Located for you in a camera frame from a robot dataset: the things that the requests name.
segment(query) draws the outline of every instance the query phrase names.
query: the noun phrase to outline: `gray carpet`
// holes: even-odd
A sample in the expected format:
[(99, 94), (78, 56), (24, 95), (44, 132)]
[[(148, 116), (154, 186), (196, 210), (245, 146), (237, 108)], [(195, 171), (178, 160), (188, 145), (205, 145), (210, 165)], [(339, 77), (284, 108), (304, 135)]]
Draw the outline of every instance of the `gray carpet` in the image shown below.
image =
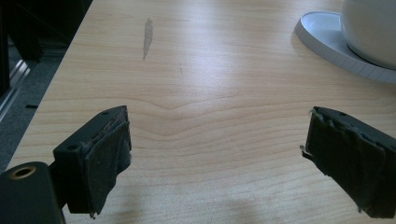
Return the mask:
[[(40, 63), (27, 62), (31, 71), (0, 121), (0, 174), (6, 170), (66, 51), (65, 46), (52, 45), (51, 42), (42, 44), (42, 47), (44, 56)], [(9, 47), (9, 59), (12, 70), (20, 59), (12, 45)]]

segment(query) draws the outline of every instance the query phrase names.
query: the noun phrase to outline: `round hole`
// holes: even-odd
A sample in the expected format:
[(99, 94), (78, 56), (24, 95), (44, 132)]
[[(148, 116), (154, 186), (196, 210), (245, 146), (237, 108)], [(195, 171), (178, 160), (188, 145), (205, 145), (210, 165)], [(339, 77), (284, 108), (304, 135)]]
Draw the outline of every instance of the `round hole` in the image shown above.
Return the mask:
[(23, 179), (35, 172), (34, 166), (22, 167), (11, 175), (11, 179)]
[(67, 148), (67, 150), (74, 150), (77, 148), (77, 145), (71, 145)]

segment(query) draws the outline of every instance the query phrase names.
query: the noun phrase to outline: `dark mark on table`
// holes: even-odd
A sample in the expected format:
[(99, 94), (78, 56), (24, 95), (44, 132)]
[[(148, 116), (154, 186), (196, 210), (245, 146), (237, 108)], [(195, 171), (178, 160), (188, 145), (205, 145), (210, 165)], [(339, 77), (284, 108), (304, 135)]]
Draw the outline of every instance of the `dark mark on table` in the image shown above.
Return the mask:
[(152, 42), (152, 35), (153, 35), (153, 28), (152, 28), (152, 21), (148, 18), (145, 26), (145, 43), (143, 46), (143, 60), (146, 60), (146, 56), (149, 53), (149, 46)]

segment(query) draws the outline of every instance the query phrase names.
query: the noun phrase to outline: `wood grain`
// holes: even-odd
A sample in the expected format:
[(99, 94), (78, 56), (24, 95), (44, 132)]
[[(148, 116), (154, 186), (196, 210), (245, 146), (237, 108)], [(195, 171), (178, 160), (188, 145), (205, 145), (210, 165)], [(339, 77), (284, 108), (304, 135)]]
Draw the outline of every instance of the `wood grain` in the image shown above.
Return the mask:
[[(303, 159), (309, 110), (396, 136), (394, 86), (350, 74), (293, 32), (341, 0), (95, 0), (10, 164), (128, 105), (133, 162), (103, 213), (68, 223), (392, 223)], [(145, 25), (153, 36), (146, 59)]]

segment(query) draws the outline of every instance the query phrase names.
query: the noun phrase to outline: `white container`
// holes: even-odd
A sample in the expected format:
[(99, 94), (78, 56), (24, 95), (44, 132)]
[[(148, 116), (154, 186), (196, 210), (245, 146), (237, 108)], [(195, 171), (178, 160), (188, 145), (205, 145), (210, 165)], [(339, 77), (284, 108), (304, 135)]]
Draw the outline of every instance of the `white container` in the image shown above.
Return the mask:
[(396, 70), (396, 0), (345, 0), (340, 22), (356, 54)]

